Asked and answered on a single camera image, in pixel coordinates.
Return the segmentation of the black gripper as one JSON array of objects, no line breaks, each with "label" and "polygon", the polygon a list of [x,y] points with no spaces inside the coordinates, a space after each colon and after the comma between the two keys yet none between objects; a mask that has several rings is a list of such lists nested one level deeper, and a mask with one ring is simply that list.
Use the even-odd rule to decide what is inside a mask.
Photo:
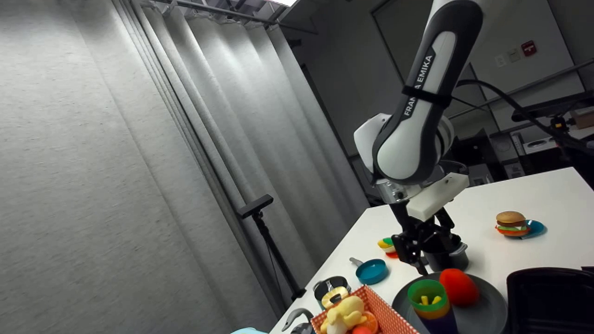
[{"label": "black gripper", "polygon": [[396,254],[402,261],[417,263],[422,276],[429,276],[428,259],[422,256],[439,235],[454,233],[455,222],[446,209],[428,220],[418,220],[407,213],[405,202],[392,204],[392,213],[402,224],[402,231],[392,235]]}]

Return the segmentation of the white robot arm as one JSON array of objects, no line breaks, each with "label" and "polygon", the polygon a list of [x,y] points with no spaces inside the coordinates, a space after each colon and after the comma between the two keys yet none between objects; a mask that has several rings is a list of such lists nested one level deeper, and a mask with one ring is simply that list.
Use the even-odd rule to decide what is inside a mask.
[{"label": "white robot arm", "polygon": [[424,276],[428,269],[468,267],[468,244],[454,231],[446,204],[470,185],[470,176],[444,172],[441,163],[455,140],[444,111],[483,25],[480,0],[435,0],[396,109],[353,133],[372,185],[402,224],[392,237],[398,257]]}]

